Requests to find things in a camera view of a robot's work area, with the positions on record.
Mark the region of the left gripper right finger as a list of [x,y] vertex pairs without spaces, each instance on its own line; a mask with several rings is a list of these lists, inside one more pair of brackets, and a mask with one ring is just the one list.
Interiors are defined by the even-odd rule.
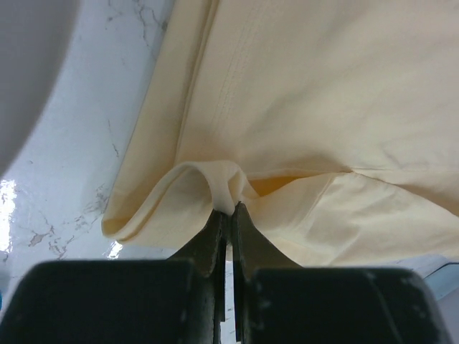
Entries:
[[391,267],[302,267],[232,215],[236,339],[241,343],[451,343],[433,293]]

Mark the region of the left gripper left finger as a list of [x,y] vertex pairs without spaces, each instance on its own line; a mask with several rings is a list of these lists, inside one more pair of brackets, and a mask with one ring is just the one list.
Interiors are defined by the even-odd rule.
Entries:
[[43,262],[19,283],[3,343],[218,343],[226,216],[163,260]]

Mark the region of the yellow t shirt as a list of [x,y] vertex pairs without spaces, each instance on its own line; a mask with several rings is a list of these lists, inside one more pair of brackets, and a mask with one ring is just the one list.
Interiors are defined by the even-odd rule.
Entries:
[[176,1],[102,231],[238,203],[302,265],[457,259],[458,3]]

